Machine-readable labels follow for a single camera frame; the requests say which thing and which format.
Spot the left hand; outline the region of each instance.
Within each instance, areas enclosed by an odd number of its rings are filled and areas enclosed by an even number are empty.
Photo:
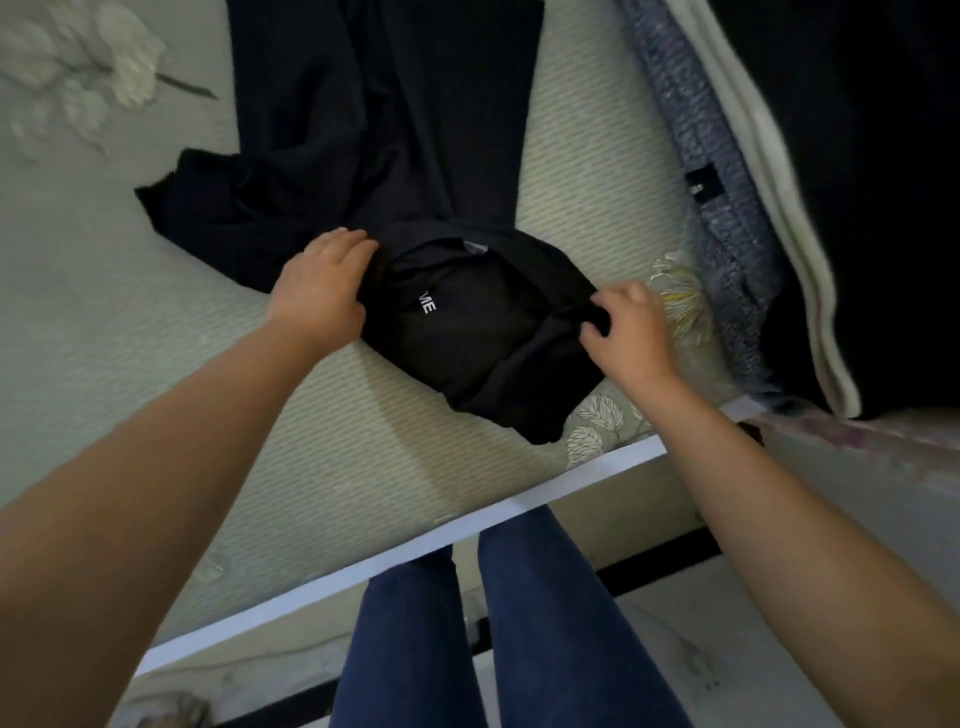
[[[366,311],[357,291],[377,247],[364,231],[325,232],[283,266],[268,324],[302,337],[320,357],[359,339]]]

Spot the white flower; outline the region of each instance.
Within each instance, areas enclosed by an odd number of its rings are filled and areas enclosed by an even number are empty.
[[[28,88],[44,88],[62,70],[57,44],[42,25],[16,18],[0,26],[0,71]]]
[[[129,109],[143,108],[154,98],[156,69],[166,44],[119,3],[100,7],[97,31],[113,55],[110,82],[117,101]]]
[[[45,99],[35,102],[29,109],[15,109],[11,115],[10,130],[20,146],[23,156],[37,161],[43,150],[50,127],[50,104]]]
[[[86,0],[59,0],[47,10],[63,37],[77,42],[93,39],[93,13]]]
[[[107,100],[100,92],[84,88],[76,79],[67,79],[60,87],[60,102],[73,131],[91,144],[99,144],[100,131],[110,114]]]

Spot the black fabric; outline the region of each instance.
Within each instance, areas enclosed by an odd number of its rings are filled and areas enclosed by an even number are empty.
[[[240,154],[187,150],[137,190],[156,230],[264,292],[318,233],[367,230],[365,340],[454,409],[558,440],[602,378],[579,325],[609,319],[565,255],[513,229],[542,2],[228,10]]]
[[[709,0],[773,112],[838,289],[835,334],[873,417],[960,405],[960,8],[941,0]],[[799,288],[784,295],[797,297]],[[785,303],[796,311],[802,303]],[[790,372],[771,314],[764,351]]]

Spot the blue jeans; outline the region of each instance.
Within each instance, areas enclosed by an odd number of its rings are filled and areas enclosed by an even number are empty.
[[[331,728],[485,728],[452,549],[371,580]],[[504,728],[689,728],[580,550],[541,507],[480,535]]]

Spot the mattress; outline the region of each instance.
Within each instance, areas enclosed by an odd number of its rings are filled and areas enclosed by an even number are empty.
[[[220,100],[161,87],[141,112],[114,110],[106,153],[60,121],[28,162],[0,132],[0,502],[263,317],[264,296],[155,235],[132,193],[169,171],[184,147],[236,150],[226,7],[129,5],[169,44],[163,70]],[[0,3],[0,17],[42,12],[29,0]],[[5,118],[32,98],[0,79]],[[649,278],[655,260],[697,234],[613,2],[547,0],[517,225],[564,250],[596,284]],[[735,396],[713,342],[681,349],[681,360],[713,401]],[[450,411],[363,345],[338,352],[291,398],[156,641],[562,473],[584,457],[585,432],[587,456],[648,434],[609,382],[595,394],[611,398],[619,417],[588,407],[560,442],[534,447]]]

